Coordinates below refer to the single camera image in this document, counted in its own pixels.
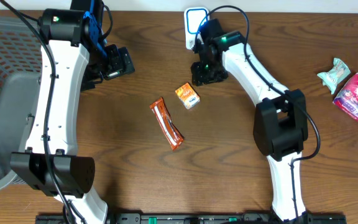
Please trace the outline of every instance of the white power adapter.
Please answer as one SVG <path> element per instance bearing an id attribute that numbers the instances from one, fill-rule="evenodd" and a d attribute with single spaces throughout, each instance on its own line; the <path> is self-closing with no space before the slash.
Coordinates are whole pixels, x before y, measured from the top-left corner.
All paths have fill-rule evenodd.
<path id="1" fill-rule="evenodd" d="M 198 27 L 208 12 L 208 9 L 205 7 L 191 7 L 185 10 L 185 33 L 187 49 L 191 50 L 194 47 Z M 200 35 L 198 35 L 197 38 L 203 41 Z"/>

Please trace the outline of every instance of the orange snack bar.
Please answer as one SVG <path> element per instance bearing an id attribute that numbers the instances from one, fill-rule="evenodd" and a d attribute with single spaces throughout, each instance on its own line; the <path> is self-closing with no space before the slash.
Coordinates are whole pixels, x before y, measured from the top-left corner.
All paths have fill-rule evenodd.
<path id="1" fill-rule="evenodd" d="M 190 86 L 189 83 L 184 84 L 179 89 L 175 91 L 181 102 L 185 105 L 186 109 L 194 107 L 198 102 L 200 102 L 200 97 Z"/>
<path id="2" fill-rule="evenodd" d="M 177 149 L 185 140 L 177 128 L 172 124 L 171 116 L 165 107 L 162 97 L 150 105 L 150 109 L 155 114 L 158 123 L 164 133 L 165 137 L 171 145 L 172 150 Z"/>

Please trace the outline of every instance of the gray chair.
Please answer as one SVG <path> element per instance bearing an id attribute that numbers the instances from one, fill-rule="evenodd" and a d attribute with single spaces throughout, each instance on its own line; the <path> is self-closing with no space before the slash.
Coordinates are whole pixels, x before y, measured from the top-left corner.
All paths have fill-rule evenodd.
<path id="1" fill-rule="evenodd" d="M 6 78 L 0 94 L 0 190 L 24 183 L 9 165 L 11 152 L 24 152 L 39 94 L 39 74 L 14 73 Z"/>
<path id="2" fill-rule="evenodd" d="M 41 71 L 38 40 L 20 19 L 0 17 L 0 189 L 23 183 L 11 170 L 11 152 L 24 151 L 35 114 Z"/>

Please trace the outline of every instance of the cable clip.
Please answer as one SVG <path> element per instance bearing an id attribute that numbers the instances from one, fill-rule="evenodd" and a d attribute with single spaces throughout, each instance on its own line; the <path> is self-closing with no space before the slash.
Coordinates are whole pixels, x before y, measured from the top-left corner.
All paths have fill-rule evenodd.
<path id="1" fill-rule="evenodd" d="M 43 135 L 41 135 L 41 140 L 43 141 L 45 137 L 47 137 L 47 136 L 46 136 L 46 135 L 44 135 L 44 134 L 43 134 Z"/>

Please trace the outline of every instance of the wood grain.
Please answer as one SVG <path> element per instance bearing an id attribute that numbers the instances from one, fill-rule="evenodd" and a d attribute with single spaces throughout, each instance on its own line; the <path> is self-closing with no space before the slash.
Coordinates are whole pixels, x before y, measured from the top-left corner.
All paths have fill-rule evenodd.
<path id="1" fill-rule="evenodd" d="M 268 210 L 269 166 L 255 146 L 254 106 L 240 84 L 229 77 L 196 87 L 201 103 L 186 110 L 174 91 L 191 81 L 198 56 L 185 48 L 183 14 L 113 17 L 108 42 L 129 49 L 136 72 L 82 93 L 77 120 L 79 156 L 95 159 L 101 197 L 113 210 L 144 213 Z M 245 32 L 238 13 L 216 17 L 225 30 Z M 358 72 L 358 14 L 250 13 L 249 19 L 252 50 L 278 81 L 303 91 L 321 133 L 320 154 L 301 165 L 306 207 L 343 212 L 348 223 L 358 223 L 358 123 L 332 104 L 334 96 L 316 76 L 331 69 L 334 57 Z M 108 21 L 105 16 L 105 29 Z M 175 152 L 149 109 L 161 96 L 186 139 Z M 316 144 L 309 131 L 305 154 Z M 0 191 L 0 223 L 34 223 L 39 213 L 61 210 L 59 202 L 25 185 Z"/>

